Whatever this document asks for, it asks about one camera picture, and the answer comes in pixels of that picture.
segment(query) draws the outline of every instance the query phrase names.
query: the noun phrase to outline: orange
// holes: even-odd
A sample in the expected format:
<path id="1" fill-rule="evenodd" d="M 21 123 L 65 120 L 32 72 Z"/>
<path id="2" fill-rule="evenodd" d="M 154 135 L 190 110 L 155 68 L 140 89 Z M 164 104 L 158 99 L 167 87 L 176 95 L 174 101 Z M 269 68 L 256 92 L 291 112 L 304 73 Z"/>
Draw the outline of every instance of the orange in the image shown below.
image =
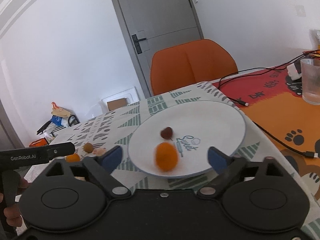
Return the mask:
<path id="1" fill-rule="evenodd" d="M 76 153 L 72 154 L 72 155 L 68 155 L 66 156 L 66 161 L 68 163 L 74 163 L 74 162 L 79 162 L 80 161 L 80 156 Z"/>
<path id="2" fill-rule="evenodd" d="M 167 142 L 160 143 L 156 148 L 156 165 L 162 171 L 171 171 L 178 164 L 176 148 Z"/>

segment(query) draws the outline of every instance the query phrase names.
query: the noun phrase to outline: chair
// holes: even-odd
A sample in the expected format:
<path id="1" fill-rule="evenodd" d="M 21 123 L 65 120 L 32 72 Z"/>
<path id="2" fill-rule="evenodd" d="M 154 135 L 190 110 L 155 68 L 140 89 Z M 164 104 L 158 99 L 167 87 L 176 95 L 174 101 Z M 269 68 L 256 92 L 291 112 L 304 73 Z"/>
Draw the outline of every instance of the chair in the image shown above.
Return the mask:
<path id="1" fill-rule="evenodd" d="M 154 54 L 151 87 L 154 95 L 237 72 L 231 55 L 211 40 L 199 40 Z"/>

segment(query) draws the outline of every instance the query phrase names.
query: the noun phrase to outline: screw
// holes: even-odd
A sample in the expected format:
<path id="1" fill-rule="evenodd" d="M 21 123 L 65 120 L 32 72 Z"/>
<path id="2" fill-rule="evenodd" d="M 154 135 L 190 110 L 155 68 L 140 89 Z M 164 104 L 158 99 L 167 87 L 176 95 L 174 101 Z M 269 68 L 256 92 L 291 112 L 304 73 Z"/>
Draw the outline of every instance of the screw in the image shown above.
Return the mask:
<path id="1" fill-rule="evenodd" d="M 169 194 L 168 193 L 161 193 L 160 197 L 169 197 Z"/>
<path id="2" fill-rule="evenodd" d="M 213 187 L 203 187 L 200 189 L 200 193 L 203 195 L 213 195 L 216 190 Z"/>
<path id="3" fill-rule="evenodd" d="M 124 195 L 128 192 L 128 189 L 126 187 L 115 187 L 112 192 L 116 195 Z"/>

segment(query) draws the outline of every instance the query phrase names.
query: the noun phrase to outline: glass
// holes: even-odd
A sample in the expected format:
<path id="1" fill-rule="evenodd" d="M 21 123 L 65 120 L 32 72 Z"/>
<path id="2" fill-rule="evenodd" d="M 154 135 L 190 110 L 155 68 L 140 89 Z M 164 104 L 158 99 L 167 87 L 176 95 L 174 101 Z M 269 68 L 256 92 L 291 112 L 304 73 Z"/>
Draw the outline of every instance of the glass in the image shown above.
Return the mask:
<path id="1" fill-rule="evenodd" d="M 301 60 L 302 98 L 309 104 L 320 105 L 320 60 Z"/>

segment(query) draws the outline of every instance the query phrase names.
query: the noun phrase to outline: brown cardboard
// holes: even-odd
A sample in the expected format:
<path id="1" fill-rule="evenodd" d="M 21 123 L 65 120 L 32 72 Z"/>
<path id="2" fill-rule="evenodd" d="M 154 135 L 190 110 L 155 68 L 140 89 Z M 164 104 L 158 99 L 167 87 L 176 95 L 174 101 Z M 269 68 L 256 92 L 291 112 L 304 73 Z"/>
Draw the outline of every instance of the brown cardboard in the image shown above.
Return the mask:
<path id="1" fill-rule="evenodd" d="M 116 110 L 116 109 L 118 109 L 120 107 L 126 106 L 127 104 L 128 103 L 127 103 L 127 99 L 126 98 L 121 98 L 121 99 L 117 99 L 117 100 L 114 100 L 114 101 L 107 102 L 109 111 Z"/>

